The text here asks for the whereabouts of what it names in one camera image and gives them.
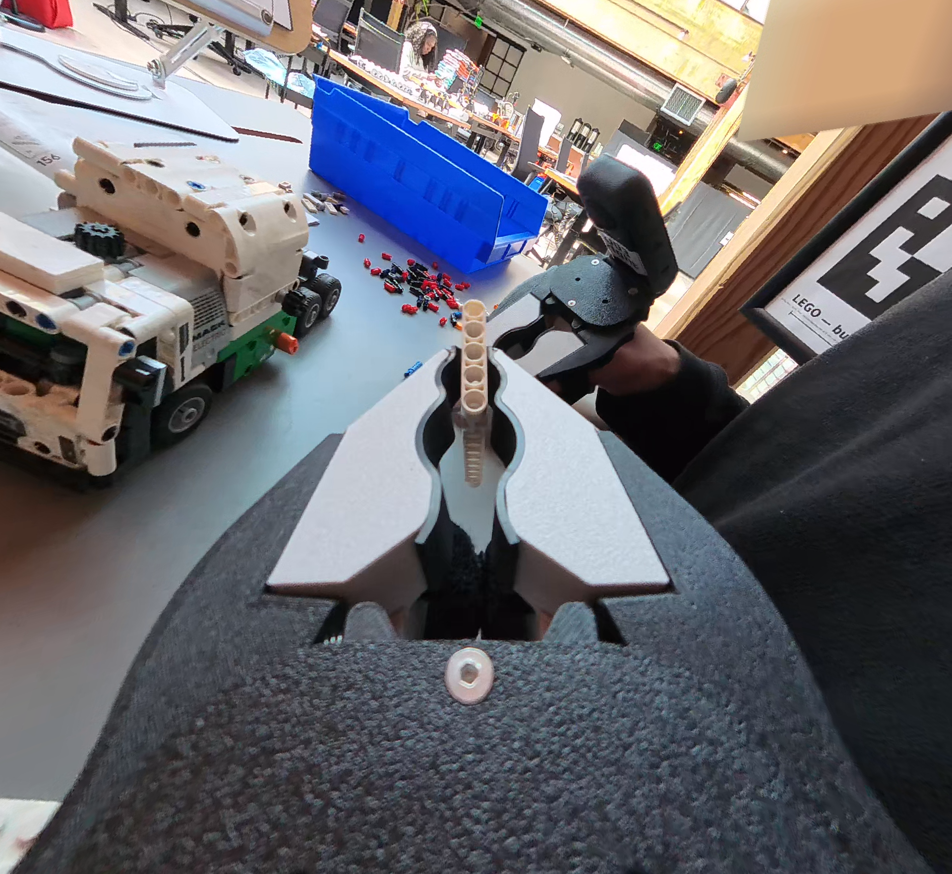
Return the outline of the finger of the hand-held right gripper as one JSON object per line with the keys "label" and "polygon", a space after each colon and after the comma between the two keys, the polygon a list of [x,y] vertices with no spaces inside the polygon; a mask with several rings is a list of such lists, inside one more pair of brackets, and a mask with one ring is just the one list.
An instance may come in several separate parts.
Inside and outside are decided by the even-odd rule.
{"label": "finger of the hand-held right gripper", "polygon": [[538,339],[557,316],[551,276],[541,272],[504,297],[491,314],[492,339]]}
{"label": "finger of the hand-held right gripper", "polygon": [[536,378],[583,346],[569,324],[540,309],[496,309],[494,347]]}

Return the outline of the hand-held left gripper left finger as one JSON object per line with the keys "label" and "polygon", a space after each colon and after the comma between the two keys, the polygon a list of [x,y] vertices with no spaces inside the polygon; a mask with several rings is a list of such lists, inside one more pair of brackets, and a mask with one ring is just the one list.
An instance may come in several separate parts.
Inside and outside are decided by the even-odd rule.
{"label": "hand-held left gripper left finger", "polygon": [[270,592],[380,606],[422,639],[454,531],[440,464],[456,440],[460,351],[442,349],[340,439],[271,571]]}

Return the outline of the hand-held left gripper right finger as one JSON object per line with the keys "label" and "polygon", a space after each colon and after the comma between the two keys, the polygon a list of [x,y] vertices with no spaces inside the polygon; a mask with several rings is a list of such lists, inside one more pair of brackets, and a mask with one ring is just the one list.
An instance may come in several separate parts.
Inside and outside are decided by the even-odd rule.
{"label": "hand-held left gripper right finger", "polygon": [[487,360],[494,515],[484,636],[539,638],[543,618],[566,604],[670,590],[606,434],[501,350]]}

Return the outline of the white lego panel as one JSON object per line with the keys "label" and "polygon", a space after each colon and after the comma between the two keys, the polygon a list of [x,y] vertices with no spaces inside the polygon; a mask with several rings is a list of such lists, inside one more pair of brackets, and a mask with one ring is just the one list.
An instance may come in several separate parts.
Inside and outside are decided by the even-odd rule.
{"label": "white lego panel", "polygon": [[482,462],[489,428],[489,349],[486,341],[486,308],[469,299],[461,313],[460,398],[455,422],[463,449],[463,476],[470,487],[482,485]]}

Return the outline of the person's right forearm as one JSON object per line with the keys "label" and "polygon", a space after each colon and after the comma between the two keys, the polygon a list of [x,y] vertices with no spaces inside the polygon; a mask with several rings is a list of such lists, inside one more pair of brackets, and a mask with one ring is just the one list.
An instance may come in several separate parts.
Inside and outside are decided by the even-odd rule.
{"label": "person's right forearm", "polygon": [[724,371],[681,344],[677,377],[657,391],[628,400],[596,392],[596,411],[607,427],[667,482],[748,407]]}

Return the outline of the white green lego truck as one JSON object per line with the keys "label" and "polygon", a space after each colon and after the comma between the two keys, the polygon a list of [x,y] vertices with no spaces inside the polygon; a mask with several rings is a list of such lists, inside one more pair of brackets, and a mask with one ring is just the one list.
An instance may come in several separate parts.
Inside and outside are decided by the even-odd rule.
{"label": "white green lego truck", "polygon": [[192,140],[71,149],[54,209],[2,216],[2,458],[101,486],[295,354],[342,285],[292,186]]}

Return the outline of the person's right hand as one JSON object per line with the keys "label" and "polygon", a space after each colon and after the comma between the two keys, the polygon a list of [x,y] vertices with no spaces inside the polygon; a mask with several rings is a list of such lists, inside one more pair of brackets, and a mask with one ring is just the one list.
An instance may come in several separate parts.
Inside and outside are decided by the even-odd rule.
{"label": "person's right hand", "polygon": [[640,323],[605,364],[589,369],[581,396],[598,392],[619,401],[643,396],[671,383],[680,368],[679,350]]}

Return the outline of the pile of red black pins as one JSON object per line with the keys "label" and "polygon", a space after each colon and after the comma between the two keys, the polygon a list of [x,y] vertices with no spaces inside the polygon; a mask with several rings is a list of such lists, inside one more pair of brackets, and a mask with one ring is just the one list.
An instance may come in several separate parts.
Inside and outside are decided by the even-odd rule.
{"label": "pile of red black pins", "polygon": [[387,250],[374,251],[363,232],[357,233],[355,241],[364,247],[363,269],[387,297],[398,303],[401,314],[432,315],[441,328],[462,328],[460,296],[471,290],[469,281],[456,280],[441,270],[436,261],[427,264],[413,258],[401,259],[399,254]]}

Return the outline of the blue plastic bin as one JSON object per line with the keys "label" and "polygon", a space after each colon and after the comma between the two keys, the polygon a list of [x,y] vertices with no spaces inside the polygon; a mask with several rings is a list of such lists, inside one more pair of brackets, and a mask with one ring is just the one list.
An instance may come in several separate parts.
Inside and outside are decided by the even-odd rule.
{"label": "blue plastic bin", "polygon": [[546,198],[404,107],[317,79],[311,171],[463,273],[536,241]]}

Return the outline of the black framed tag sign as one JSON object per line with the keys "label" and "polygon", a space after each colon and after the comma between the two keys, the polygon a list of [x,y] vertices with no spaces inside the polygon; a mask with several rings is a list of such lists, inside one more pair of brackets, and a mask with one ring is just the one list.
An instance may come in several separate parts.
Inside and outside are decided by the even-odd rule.
{"label": "black framed tag sign", "polygon": [[878,173],[742,307],[799,365],[951,267],[951,113]]}

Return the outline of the background work table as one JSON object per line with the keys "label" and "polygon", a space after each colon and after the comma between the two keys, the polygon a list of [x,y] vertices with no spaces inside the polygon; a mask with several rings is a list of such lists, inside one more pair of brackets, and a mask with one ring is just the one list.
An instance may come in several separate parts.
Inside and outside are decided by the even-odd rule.
{"label": "background work table", "polygon": [[466,111],[449,106],[443,109],[441,105],[447,105],[448,101],[440,94],[428,92],[417,82],[411,82],[373,62],[360,58],[354,61],[334,49],[327,50],[327,60],[353,82],[370,90],[374,96],[406,107],[414,119],[426,119],[467,133],[472,129],[469,114]]}

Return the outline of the black office chair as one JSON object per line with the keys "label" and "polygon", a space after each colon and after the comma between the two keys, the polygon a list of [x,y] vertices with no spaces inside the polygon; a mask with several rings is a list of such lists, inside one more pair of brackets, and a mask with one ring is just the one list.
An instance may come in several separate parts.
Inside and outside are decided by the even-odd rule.
{"label": "black office chair", "polygon": [[404,43],[403,34],[390,28],[387,23],[381,22],[365,10],[359,11],[356,39],[352,48],[354,56],[399,74]]}
{"label": "black office chair", "polygon": [[312,10],[312,39],[323,40],[339,49],[344,24],[349,18],[354,0],[316,0]]}

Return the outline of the beige board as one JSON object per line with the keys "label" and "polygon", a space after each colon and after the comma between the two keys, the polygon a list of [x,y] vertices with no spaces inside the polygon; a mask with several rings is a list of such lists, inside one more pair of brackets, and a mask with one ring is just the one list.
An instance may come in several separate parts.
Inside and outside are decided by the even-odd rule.
{"label": "beige board", "polygon": [[951,106],[951,0],[771,0],[743,141]]}

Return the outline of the wooden partition frame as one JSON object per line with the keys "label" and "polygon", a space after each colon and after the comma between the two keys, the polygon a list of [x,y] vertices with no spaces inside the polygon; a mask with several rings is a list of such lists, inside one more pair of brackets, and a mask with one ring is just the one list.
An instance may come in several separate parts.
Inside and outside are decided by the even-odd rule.
{"label": "wooden partition frame", "polygon": [[741,308],[934,119],[822,131],[744,220],[725,249],[650,327],[720,366],[732,386],[776,350]]}

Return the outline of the metal ventilation duct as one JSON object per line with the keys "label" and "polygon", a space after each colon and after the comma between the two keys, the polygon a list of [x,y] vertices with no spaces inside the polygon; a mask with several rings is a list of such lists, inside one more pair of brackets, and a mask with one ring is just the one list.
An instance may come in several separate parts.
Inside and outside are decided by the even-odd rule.
{"label": "metal ventilation duct", "polygon": [[496,26],[531,46],[566,57],[584,71],[652,111],[677,92],[699,101],[685,130],[699,135],[713,120],[715,108],[706,98],[675,82],[655,68],[617,51],[590,32],[533,0],[458,0],[463,7],[482,14]]}

